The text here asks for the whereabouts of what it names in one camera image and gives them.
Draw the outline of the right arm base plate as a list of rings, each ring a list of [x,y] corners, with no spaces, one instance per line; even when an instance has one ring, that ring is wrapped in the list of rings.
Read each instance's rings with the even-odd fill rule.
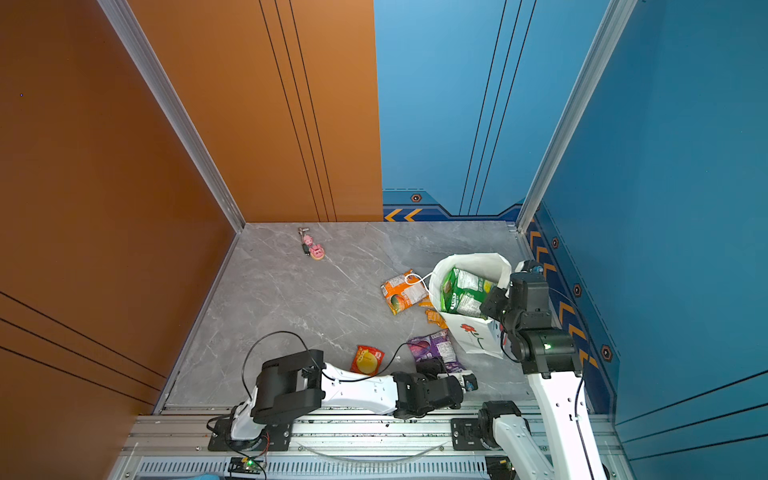
[[[455,451],[492,451],[498,446],[489,440],[477,418],[453,418],[450,420],[452,447]]]

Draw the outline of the purple white snack bag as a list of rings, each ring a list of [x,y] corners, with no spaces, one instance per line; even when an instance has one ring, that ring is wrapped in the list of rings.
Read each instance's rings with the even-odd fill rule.
[[[441,329],[429,335],[413,337],[407,341],[407,346],[417,364],[438,360],[448,373],[457,373],[465,370],[465,367],[457,357],[448,329]]]

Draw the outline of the green twin snack pack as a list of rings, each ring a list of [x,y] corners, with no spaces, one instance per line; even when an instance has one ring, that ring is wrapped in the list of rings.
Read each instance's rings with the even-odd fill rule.
[[[481,305],[496,284],[459,268],[452,268],[443,279],[440,308],[443,312],[484,318]]]

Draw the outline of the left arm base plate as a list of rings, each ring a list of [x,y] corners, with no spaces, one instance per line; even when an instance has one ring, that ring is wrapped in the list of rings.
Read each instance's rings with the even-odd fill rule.
[[[206,423],[209,433],[207,450],[255,455],[259,453],[285,452],[289,449],[293,425],[261,425],[250,422],[242,429],[232,428],[230,417],[218,416]]]

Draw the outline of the white floral paper bag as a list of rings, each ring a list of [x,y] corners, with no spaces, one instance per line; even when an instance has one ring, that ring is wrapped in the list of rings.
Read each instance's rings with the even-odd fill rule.
[[[406,284],[424,287],[432,306],[444,319],[459,346],[468,354],[503,356],[501,326],[481,312],[496,287],[510,284],[510,263],[497,253],[451,255],[424,277],[408,274]]]

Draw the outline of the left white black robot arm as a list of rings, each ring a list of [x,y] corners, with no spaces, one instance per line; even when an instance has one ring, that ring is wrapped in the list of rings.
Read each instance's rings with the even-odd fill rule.
[[[322,351],[310,349],[262,364],[248,402],[232,414],[229,438],[252,441],[268,426],[290,425],[321,408],[353,408],[410,420],[458,408],[463,398],[464,389],[453,376],[365,376],[326,363]]]

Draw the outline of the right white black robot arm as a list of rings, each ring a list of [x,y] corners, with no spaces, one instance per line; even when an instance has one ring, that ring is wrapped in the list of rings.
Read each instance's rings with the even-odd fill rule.
[[[534,394],[548,451],[533,440],[517,408],[488,402],[480,410],[486,441],[503,451],[519,479],[605,479],[591,427],[583,361],[572,336],[553,324],[549,285],[535,271],[510,275],[481,311],[500,322]]]

